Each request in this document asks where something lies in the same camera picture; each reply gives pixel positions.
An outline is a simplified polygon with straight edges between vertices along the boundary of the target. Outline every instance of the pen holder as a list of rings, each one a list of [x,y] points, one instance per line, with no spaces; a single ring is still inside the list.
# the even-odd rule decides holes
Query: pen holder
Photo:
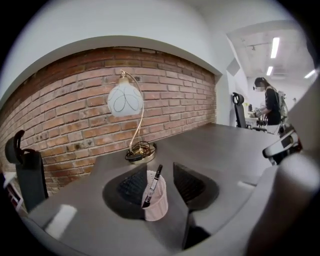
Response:
[[[156,175],[155,171],[147,170],[147,186],[142,196],[141,205],[143,205],[152,181]],[[163,218],[168,211],[168,198],[167,198],[167,186],[165,179],[160,175],[156,188],[150,200],[150,206],[143,208],[145,220],[149,222],[155,222]]]

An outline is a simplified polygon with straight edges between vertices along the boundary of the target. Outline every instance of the gold lamp stand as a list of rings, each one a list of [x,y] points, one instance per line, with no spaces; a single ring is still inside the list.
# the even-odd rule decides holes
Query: gold lamp stand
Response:
[[[121,70],[120,79],[126,79],[127,75],[134,81],[136,87],[138,88],[138,90],[141,93],[142,110],[141,110],[141,118],[140,118],[139,125],[137,126],[137,128],[134,132],[134,135],[130,141],[129,150],[126,153],[125,159],[128,160],[131,164],[139,165],[142,163],[147,163],[155,158],[156,147],[154,144],[151,145],[146,141],[141,141],[140,128],[141,128],[141,123],[142,123],[142,119],[144,117],[144,111],[145,111],[143,93],[139,87],[137,80],[130,73],[128,73],[124,70]],[[134,139],[137,136],[137,134],[138,134],[138,142],[135,145],[133,145]]]

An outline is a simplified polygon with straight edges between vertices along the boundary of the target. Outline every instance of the white glass lampshade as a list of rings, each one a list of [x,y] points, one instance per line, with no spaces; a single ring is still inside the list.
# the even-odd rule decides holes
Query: white glass lampshade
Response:
[[[140,91],[129,83],[128,78],[119,79],[108,96],[108,107],[115,117],[137,115],[141,112],[143,97]]]

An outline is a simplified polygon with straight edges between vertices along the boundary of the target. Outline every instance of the chair armrest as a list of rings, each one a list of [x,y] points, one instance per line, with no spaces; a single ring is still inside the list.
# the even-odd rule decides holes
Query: chair armrest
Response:
[[[251,130],[256,130],[256,131],[261,131],[261,132],[266,132],[267,131],[267,129],[259,128],[259,127],[252,127]]]

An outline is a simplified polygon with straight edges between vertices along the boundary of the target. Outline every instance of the dark hair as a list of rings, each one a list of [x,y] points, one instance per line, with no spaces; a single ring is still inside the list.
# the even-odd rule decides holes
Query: dark hair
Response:
[[[255,81],[254,81],[255,87],[261,87],[260,83],[263,83],[264,88],[267,88],[268,86],[271,86],[271,84],[268,83],[268,81],[264,77],[257,77],[255,79]]]

